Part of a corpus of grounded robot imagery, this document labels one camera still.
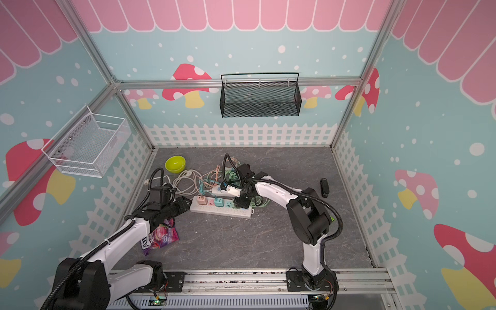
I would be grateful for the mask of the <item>pink charger plug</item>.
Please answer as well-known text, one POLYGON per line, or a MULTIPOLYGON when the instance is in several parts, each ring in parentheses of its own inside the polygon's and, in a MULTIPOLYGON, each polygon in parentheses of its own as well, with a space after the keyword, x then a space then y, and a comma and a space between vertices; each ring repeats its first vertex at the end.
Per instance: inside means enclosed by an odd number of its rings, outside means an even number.
POLYGON ((196 202, 199 205, 207 205, 208 204, 208 198, 205 196, 197 196, 196 197, 196 202))

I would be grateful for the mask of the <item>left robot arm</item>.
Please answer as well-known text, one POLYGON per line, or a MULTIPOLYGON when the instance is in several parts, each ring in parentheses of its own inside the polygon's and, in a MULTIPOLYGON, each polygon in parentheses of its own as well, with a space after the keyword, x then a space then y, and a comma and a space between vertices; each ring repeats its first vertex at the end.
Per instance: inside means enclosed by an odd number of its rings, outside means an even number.
POLYGON ((120 259, 138 242, 166 221, 186 213, 192 201, 176 196, 173 188, 159 187, 158 200, 145 204, 127 217, 125 225, 94 249, 59 264, 54 284, 42 309, 107 309, 138 289, 157 293, 170 281, 160 262, 142 260, 131 268, 112 274, 120 259))

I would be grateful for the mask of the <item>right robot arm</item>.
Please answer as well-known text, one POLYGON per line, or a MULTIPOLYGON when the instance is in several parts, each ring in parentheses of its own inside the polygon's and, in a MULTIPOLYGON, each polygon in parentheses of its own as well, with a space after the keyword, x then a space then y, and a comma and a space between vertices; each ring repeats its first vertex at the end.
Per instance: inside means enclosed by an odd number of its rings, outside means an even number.
POLYGON ((235 205, 246 209, 257 196, 275 202, 288 212, 293 231, 303 243, 302 267, 287 273, 288 284, 337 293, 337 275, 327 266, 324 253, 325 243, 338 237, 344 228, 337 210, 310 187, 294 189, 266 173, 254 173, 247 164, 233 170, 238 182, 226 182, 223 188, 235 196, 235 205))

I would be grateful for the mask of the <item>small white power strip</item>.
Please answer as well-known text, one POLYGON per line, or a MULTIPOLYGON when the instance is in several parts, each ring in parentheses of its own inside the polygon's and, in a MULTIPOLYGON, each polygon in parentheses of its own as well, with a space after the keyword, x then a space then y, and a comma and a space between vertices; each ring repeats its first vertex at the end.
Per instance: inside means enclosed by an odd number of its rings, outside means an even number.
POLYGON ((221 197, 221 198, 233 198, 234 197, 232 194, 228 193, 226 190, 221 189, 219 185, 216 185, 211 189, 211 194, 214 197, 221 197))

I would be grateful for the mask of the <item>large white power strip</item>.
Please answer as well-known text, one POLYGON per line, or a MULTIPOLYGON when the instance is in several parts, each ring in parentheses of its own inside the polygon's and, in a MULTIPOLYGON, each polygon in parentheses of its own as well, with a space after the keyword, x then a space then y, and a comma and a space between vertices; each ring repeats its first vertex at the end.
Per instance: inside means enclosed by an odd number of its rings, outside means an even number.
POLYGON ((216 207, 214 205, 215 198, 207 197, 208 204, 199 205, 196 202, 196 197, 197 196, 195 196, 192 199, 192 204, 190 206, 190 211, 193 213, 228 216, 233 218, 245 218, 245 219, 250 219, 253 214, 253 208, 251 206, 249 207, 249 209, 237 208, 235 207, 234 201, 231 199, 223 198, 225 202, 224 207, 216 207))

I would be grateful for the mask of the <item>purple candy bag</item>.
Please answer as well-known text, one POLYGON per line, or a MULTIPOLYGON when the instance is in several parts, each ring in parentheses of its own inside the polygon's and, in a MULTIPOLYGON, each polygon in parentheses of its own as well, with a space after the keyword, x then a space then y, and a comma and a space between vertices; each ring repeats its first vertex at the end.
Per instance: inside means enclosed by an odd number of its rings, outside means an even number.
POLYGON ((165 220, 153 232, 148 234, 141 241, 141 247, 145 256, 149 255, 152 250, 160 249, 179 240, 175 228, 174 219, 165 220))

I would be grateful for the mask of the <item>green plastic bowl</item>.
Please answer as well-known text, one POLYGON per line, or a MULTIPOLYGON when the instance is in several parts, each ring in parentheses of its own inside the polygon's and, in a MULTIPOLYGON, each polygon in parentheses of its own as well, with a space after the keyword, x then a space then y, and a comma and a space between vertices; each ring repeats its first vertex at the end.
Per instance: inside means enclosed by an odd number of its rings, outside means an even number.
POLYGON ((165 162, 167 171, 173 174, 180 174, 186 168, 186 159, 183 156, 172 156, 165 162))

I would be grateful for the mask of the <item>black stapler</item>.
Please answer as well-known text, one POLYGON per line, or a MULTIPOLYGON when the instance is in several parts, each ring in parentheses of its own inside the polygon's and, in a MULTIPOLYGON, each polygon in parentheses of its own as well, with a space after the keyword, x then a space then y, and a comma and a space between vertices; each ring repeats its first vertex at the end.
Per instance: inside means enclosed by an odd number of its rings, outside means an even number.
POLYGON ((320 180, 320 192, 323 198, 327 198, 330 194, 329 183, 326 178, 320 180))

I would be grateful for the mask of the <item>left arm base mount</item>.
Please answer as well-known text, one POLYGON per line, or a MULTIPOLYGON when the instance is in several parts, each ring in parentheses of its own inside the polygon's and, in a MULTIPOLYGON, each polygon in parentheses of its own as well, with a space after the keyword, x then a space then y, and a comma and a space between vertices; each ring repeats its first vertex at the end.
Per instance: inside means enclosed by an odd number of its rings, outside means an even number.
POLYGON ((153 276, 152 282, 134 290, 134 293, 181 293, 187 273, 166 271, 162 276, 153 276))

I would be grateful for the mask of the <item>black mesh wall basket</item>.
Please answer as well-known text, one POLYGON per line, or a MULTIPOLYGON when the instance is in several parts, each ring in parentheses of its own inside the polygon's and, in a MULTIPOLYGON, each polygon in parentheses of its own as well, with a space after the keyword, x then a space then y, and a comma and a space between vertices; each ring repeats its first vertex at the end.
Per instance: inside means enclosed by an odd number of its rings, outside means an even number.
POLYGON ((236 73, 220 76, 224 118, 299 116, 298 72, 236 73))

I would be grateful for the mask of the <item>white mesh wall basket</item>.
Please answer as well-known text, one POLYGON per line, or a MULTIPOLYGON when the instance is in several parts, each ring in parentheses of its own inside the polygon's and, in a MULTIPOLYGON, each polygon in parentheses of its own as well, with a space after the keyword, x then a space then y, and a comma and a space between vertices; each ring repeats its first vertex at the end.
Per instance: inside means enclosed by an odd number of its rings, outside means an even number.
POLYGON ((86 106, 41 151, 63 174, 103 178, 131 133, 125 118, 94 113, 86 106))

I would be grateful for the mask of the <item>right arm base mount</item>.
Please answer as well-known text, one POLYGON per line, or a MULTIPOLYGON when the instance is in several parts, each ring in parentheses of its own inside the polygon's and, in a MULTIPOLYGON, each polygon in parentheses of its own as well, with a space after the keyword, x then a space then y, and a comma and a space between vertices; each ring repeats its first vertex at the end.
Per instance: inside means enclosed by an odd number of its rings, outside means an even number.
POLYGON ((287 289, 290 292, 338 292, 340 287, 336 272, 324 269, 318 275, 313 276, 305 269, 297 270, 291 268, 285 273, 287 289))

